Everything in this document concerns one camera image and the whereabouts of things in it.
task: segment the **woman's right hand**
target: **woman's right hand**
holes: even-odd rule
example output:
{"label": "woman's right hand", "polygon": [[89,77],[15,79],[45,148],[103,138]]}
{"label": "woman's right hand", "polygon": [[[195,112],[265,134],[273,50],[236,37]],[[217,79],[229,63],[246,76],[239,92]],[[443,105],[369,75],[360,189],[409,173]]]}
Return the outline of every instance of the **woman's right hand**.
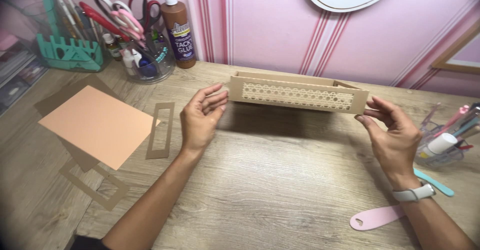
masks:
{"label": "woman's right hand", "polygon": [[[355,118],[368,131],[373,154],[393,190],[420,187],[413,173],[413,159],[422,139],[421,131],[399,106],[376,96],[372,100],[367,101],[367,105],[373,110],[367,109],[363,115],[356,115]],[[388,130],[382,130],[370,117],[383,122]]]}

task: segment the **smartwatch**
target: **smartwatch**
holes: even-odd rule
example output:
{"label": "smartwatch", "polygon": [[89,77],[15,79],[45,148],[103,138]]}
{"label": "smartwatch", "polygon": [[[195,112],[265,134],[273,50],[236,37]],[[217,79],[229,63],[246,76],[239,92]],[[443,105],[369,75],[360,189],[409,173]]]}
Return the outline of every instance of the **smartwatch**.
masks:
{"label": "smartwatch", "polygon": [[420,181],[421,187],[405,191],[393,191],[393,197],[400,202],[418,202],[421,199],[435,196],[437,193],[427,181]]}

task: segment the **wood grain surface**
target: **wood grain surface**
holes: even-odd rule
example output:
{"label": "wood grain surface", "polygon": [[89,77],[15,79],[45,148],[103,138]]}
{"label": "wood grain surface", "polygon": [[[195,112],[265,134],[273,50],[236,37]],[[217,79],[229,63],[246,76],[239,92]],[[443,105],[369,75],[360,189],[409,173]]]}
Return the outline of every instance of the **wood grain surface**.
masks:
{"label": "wood grain surface", "polygon": [[[50,70],[0,118],[1,129],[7,130],[1,137],[4,211],[11,233],[25,241],[23,249],[61,249],[75,228],[79,235],[102,238],[177,155],[183,106],[198,89],[227,84],[239,70],[268,72],[197,62],[190,69],[176,68],[160,83],[137,85],[125,80],[120,63],[112,62],[98,75],[147,114],[153,114],[156,103],[176,102],[170,156],[145,160],[146,139],[117,171],[109,170],[130,187],[112,211],[58,175],[70,156],[53,133],[37,124],[40,116],[32,105],[85,75]],[[442,105],[433,121],[445,123],[459,106],[478,101],[347,83],[401,106],[417,125],[437,102]],[[167,117],[168,111],[160,113],[154,149],[163,146]],[[469,142],[476,147],[464,161],[440,170],[417,168],[455,191],[453,198],[438,194],[435,200],[479,243],[480,140]],[[108,180],[101,182],[99,174],[83,177],[102,195],[116,189]],[[390,191],[369,136],[352,114],[229,102],[153,249],[420,249],[406,217],[365,232],[349,226],[358,212],[397,204]]]}

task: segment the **pink scissors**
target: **pink scissors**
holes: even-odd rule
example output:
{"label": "pink scissors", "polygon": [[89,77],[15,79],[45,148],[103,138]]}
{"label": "pink scissors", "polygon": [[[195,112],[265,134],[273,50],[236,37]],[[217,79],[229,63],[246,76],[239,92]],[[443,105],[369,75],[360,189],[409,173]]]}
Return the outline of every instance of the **pink scissors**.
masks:
{"label": "pink scissors", "polygon": [[130,38],[138,42],[141,47],[145,47],[143,40],[145,40],[144,28],[138,22],[138,20],[127,10],[119,9],[118,11],[111,11],[110,15],[115,20],[121,20],[122,24],[119,22],[119,28],[125,32]]}

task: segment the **kraft paper box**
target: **kraft paper box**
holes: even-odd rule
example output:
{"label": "kraft paper box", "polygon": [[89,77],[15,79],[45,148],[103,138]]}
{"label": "kraft paper box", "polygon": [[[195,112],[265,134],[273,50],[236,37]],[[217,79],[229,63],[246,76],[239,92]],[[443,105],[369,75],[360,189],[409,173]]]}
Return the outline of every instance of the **kraft paper box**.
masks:
{"label": "kraft paper box", "polygon": [[329,78],[237,72],[230,78],[228,99],[363,114],[369,91]]}

